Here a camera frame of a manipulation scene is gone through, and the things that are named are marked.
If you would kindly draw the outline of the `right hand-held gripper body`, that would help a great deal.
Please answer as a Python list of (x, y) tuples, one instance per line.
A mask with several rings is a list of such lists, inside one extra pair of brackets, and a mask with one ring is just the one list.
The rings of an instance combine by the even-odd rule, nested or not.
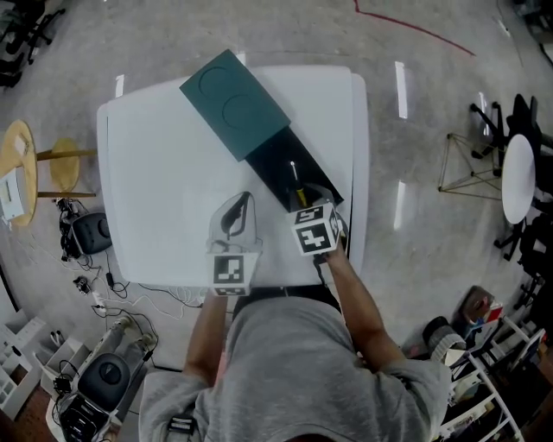
[(290, 193), (289, 222), (302, 256), (322, 255), (345, 247), (345, 221), (326, 187), (306, 183)]

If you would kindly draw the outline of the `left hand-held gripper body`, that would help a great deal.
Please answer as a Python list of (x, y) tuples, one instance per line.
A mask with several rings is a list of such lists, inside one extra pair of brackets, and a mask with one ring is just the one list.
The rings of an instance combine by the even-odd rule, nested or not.
[(248, 296), (262, 252), (255, 199), (249, 192), (236, 194), (212, 215), (209, 224), (206, 258), (213, 294)]

